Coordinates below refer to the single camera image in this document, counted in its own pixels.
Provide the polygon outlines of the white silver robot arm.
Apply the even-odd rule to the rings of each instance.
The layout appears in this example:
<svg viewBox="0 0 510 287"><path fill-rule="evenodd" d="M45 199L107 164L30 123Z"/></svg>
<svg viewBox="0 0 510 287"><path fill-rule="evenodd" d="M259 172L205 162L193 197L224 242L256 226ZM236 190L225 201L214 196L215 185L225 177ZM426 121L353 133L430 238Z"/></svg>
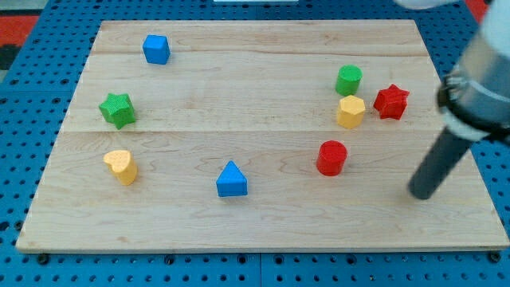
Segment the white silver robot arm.
<svg viewBox="0 0 510 287"><path fill-rule="evenodd" d="M459 61L445 76L437 105L455 136L509 143L509 0L491 2Z"/></svg>

